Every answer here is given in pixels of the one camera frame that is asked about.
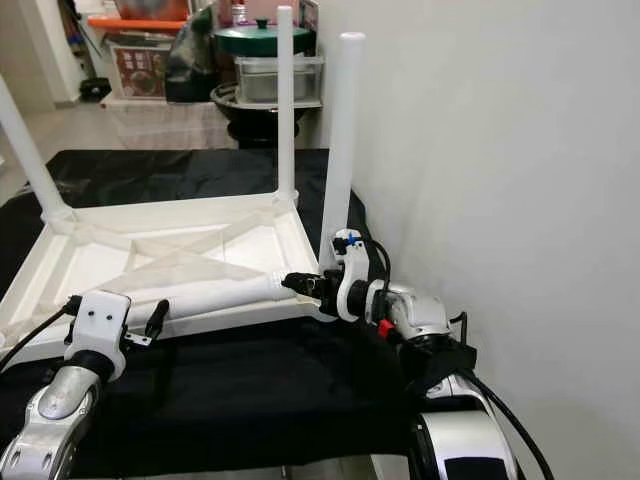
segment white wall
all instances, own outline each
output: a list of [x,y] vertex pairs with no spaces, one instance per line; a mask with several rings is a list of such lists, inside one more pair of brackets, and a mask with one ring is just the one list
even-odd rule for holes
[[0,0],[0,73],[23,115],[53,110],[51,91],[17,1]]
[[59,104],[75,102],[80,97],[80,82],[86,75],[67,43],[57,0],[20,0],[19,3],[29,34],[37,46],[53,101]]
[[396,277],[469,311],[556,478],[639,478],[640,3],[320,3],[326,78],[368,35],[354,183]]

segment black table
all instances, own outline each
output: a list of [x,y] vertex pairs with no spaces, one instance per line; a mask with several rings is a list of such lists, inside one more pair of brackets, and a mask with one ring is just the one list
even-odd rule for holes
[[[299,213],[317,252],[327,151],[296,152]],[[89,207],[273,191],[269,151],[64,151],[49,168]],[[33,194],[0,209],[0,294],[42,228]],[[352,195],[349,226],[367,232]],[[373,269],[379,269],[374,261]],[[0,449],[59,360],[0,377]],[[291,319],[158,342],[131,352],[81,442],[75,477],[143,476],[405,454],[396,355],[363,325]]]

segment white plastic tube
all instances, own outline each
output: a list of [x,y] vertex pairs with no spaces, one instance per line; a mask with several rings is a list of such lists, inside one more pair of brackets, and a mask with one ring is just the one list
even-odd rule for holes
[[13,151],[40,202],[43,220],[48,221],[70,215],[71,207],[62,200],[51,175],[44,166],[40,152],[11,98],[2,75],[0,75],[0,124],[7,133]]
[[318,260],[320,272],[335,268],[331,241],[337,231],[347,227],[355,151],[358,73],[365,39],[364,33],[340,35],[339,58],[333,67],[335,93]]
[[278,198],[296,201],[293,115],[293,17],[278,7]]
[[[168,298],[169,312],[166,320],[191,317],[256,302],[293,298],[296,293],[280,283],[284,276],[284,272],[273,272],[204,295]],[[143,325],[155,310],[156,305],[156,303],[145,303],[132,307],[127,315],[127,323],[130,326]]]

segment pot lid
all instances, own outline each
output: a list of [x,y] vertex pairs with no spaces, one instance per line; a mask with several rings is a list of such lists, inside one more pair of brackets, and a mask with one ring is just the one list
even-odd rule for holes
[[[245,57],[277,57],[278,27],[267,25],[267,19],[256,20],[258,25],[224,28],[215,32],[218,45],[231,55]],[[313,48],[315,34],[306,28],[293,29],[293,53]]]

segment black cloth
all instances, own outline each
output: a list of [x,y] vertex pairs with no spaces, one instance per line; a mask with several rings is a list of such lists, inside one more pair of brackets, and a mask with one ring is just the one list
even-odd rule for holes
[[[317,252],[327,152],[296,152],[304,228]],[[267,151],[64,151],[49,163],[65,200],[90,207],[273,191]],[[0,293],[42,224],[33,194],[0,209]],[[366,232],[352,195],[349,226]],[[56,360],[0,377],[0,449]],[[362,325],[310,318],[158,342],[129,352],[81,442],[74,477],[301,464],[404,454],[404,380],[391,349]]]

